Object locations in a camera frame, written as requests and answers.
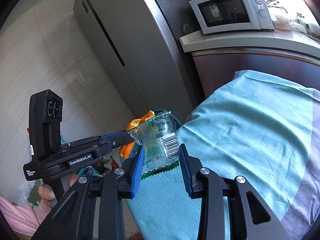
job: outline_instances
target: hand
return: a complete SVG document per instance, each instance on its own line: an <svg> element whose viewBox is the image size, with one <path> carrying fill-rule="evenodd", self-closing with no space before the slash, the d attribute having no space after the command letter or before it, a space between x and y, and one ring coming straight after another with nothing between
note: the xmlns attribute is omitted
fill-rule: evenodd
<svg viewBox="0 0 320 240"><path fill-rule="evenodd" d="M75 173L72 173L69 180L69 186L71 187L77 180L78 180L78 175ZM38 192L43 203L46 204L48 207L52 208L50 201L55 198L54 192L44 185L39 186Z"/></svg>

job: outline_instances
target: blue fabric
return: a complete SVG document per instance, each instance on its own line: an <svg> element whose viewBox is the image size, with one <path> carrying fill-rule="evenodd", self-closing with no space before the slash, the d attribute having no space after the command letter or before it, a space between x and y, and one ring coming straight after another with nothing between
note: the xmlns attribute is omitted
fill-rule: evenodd
<svg viewBox="0 0 320 240"><path fill-rule="evenodd" d="M220 176L246 177L281 220L310 154L312 93L276 76L241 71L197 107L177 131L179 143ZM197 238L201 200L188 197L180 167L141 181L128 205L145 240Z"/></svg>

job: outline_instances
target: wall tile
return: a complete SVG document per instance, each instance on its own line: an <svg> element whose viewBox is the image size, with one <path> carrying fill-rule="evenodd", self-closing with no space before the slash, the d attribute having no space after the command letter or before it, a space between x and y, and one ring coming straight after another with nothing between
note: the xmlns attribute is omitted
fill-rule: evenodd
<svg viewBox="0 0 320 240"><path fill-rule="evenodd" d="M0 161L4 149L6 148L8 141L15 130L11 119L7 115L2 103L0 101Z"/></svg>
<svg viewBox="0 0 320 240"><path fill-rule="evenodd" d="M95 122L84 106L80 106L61 124L61 135L65 142L101 134L102 128Z"/></svg>
<svg viewBox="0 0 320 240"><path fill-rule="evenodd" d="M30 183L31 183L31 181L27 181L26 178L22 178L22 180L18 186L17 193L16 193L15 197L13 198L13 202L15 202L16 204L19 203L19 199L21 198L21 191L19 190L20 186L29 185Z"/></svg>
<svg viewBox="0 0 320 240"><path fill-rule="evenodd" d="M75 0L43 0L34 6L36 19L41 22L63 8L73 6L74 3Z"/></svg>
<svg viewBox="0 0 320 240"><path fill-rule="evenodd" d="M128 108L111 81L83 105L103 129Z"/></svg>
<svg viewBox="0 0 320 240"><path fill-rule="evenodd" d="M47 45L79 26L72 8L68 6L38 22Z"/></svg>
<svg viewBox="0 0 320 240"><path fill-rule="evenodd" d="M131 211L127 205L127 208L126 208L127 212L126 214L124 215L123 217L123 220L124 220L124 230L126 231L125 233L125 236L126 237L129 237L131 236L131 232L132 232L132 235L138 231L138 227L136 225L136 223L134 222L134 219L131 215Z"/></svg>
<svg viewBox="0 0 320 240"><path fill-rule="evenodd" d="M65 73L93 52L80 27L58 38L48 49L61 73Z"/></svg>
<svg viewBox="0 0 320 240"><path fill-rule="evenodd" d="M33 8L21 15L0 37L0 60L4 54L32 27L37 25Z"/></svg>
<svg viewBox="0 0 320 240"><path fill-rule="evenodd" d="M60 75L48 49L44 49L14 78L1 101L15 126L28 111L30 96L45 90Z"/></svg>
<svg viewBox="0 0 320 240"><path fill-rule="evenodd" d="M8 50L0 60L0 98L18 73L45 47L37 25Z"/></svg>
<svg viewBox="0 0 320 240"><path fill-rule="evenodd" d="M82 103L110 81L95 53L71 67L63 76Z"/></svg>
<svg viewBox="0 0 320 240"><path fill-rule="evenodd" d="M26 113L21 118L20 122L17 125L17 130L21 133L23 138L29 142L29 133L27 131L27 128L29 127L29 109L26 111Z"/></svg>
<svg viewBox="0 0 320 240"><path fill-rule="evenodd" d="M104 131L106 132L106 134L110 134L124 130L127 124L133 119L135 119L133 113L129 108L127 108L116 119L114 119L111 124L104 129Z"/></svg>
<svg viewBox="0 0 320 240"><path fill-rule="evenodd" d="M93 221L93 239L99 237L99 215L100 215L100 202L101 197L96 198L96 206L94 210L94 221Z"/></svg>
<svg viewBox="0 0 320 240"><path fill-rule="evenodd" d="M56 93L63 99L63 123L72 113L74 113L79 108L79 106L81 106L81 102L71 90L63 76L60 76L53 84L48 87L48 89L51 89L54 93Z"/></svg>
<svg viewBox="0 0 320 240"><path fill-rule="evenodd" d="M29 143L15 130L0 161L0 196L10 203L24 178L22 167L30 161Z"/></svg>

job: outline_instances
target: blue gripper pad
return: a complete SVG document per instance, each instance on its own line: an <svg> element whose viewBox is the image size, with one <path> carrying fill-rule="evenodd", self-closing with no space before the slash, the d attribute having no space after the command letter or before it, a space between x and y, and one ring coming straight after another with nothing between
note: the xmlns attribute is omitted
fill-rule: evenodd
<svg viewBox="0 0 320 240"><path fill-rule="evenodd" d="M189 155L186 150L186 147L184 144L181 144L179 147L179 162L180 162L180 167L181 167L181 172L182 172L182 177L184 181L184 186L186 188L186 192L189 194L189 197L191 197L191 194L193 193L192 176L191 176L187 158L189 158Z"/></svg>
<svg viewBox="0 0 320 240"><path fill-rule="evenodd" d="M138 156L138 160L132 175L132 185L131 185L132 198L134 198L138 193L141 176L142 176L143 165L144 165L144 147L141 147L140 154Z"/></svg>
<svg viewBox="0 0 320 240"><path fill-rule="evenodd" d="M106 134L106 135L101 135L100 136L100 141L102 141L102 140L104 140L105 138L108 138L108 137L110 137L110 136L112 136L112 135L116 135L116 134L118 134L118 133L122 133L122 132L124 132L125 130L122 130L122 131L119 131L119 132L115 132L115 133L110 133L110 134Z"/></svg>

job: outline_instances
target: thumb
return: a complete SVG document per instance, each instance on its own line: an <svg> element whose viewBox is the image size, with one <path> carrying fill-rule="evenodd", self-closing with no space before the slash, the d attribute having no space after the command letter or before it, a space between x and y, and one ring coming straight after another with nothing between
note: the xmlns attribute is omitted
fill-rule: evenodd
<svg viewBox="0 0 320 240"><path fill-rule="evenodd" d="M39 186L38 192L42 199L53 200L55 198L54 192L44 185Z"/></svg>
<svg viewBox="0 0 320 240"><path fill-rule="evenodd" d="M72 173L70 180L69 180L69 186L71 187L77 180L78 180L78 175L75 173Z"/></svg>

